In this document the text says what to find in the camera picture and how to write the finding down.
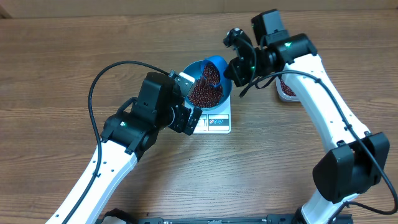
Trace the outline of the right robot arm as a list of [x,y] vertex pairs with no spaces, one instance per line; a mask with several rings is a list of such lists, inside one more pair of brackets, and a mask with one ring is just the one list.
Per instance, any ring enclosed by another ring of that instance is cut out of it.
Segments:
[[224,44],[237,56],[224,76],[243,91],[284,82],[308,113],[322,139],[325,156],[313,168],[315,192],[293,215],[269,215],[268,223],[351,223],[341,211],[380,181],[389,140],[373,134],[355,117],[324,69],[317,48],[306,34],[290,35],[276,9],[252,18],[255,40],[231,29]]

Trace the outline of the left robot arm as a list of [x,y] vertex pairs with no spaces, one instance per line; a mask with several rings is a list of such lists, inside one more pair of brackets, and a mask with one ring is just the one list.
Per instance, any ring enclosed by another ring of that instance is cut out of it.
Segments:
[[137,97],[110,116],[90,163],[49,223],[95,223],[112,194],[152,147],[159,132],[170,128],[193,134],[201,115],[198,108],[184,106],[196,84],[186,73],[149,72]]

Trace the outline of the blue metal bowl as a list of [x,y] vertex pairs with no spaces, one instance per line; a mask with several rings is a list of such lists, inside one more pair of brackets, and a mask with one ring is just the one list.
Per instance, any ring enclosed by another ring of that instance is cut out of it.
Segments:
[[[192,77],[195,78],[196,81],[197,81],[197,80],[200,79],[200,77],[201,77],[200,63],[201,63],[202,61],[203,61],[203,60],[199,60],[199,61],[196,61],[196,62],[191,63],[190,65],[188,65],[188,66],[183,70],[183,72],[186,73],[186,74],[188,74],[188,75],[190,75],[190,76],[192,76]],[[221,101],[220,101],[216,106],[214,106],[214,107],[217,107],[219,104],[221,104],[222,102],[224,102],[224,100],[225,100],[227,97],[229,97],[230,94],[231,94],[231,90],[232,90],[232,87],[233,87],[233,84],[232,84],[232,81],[231,81],[231,80],[228,80],[228,79],[227,79],[227,81],[224,82],[224,83],[221,84],[221,85],[223,86],[223,94],[224,94],[224,96],[222,97]],[[196,106],[194,106],[194,105],[189,101],[188,96],[185,98],[185,106],[186,106],[186,107],[189,107],[189,108],[194,108],[194,107],[196,107]]]

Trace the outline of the blue plastic measuring scoop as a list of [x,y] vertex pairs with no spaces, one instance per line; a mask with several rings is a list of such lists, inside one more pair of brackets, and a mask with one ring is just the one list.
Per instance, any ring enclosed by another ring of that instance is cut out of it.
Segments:
[[205,58],[200,63],[201,77],[216,88],[227,81],[224,77],[227,66],[225,59],[219,55]]

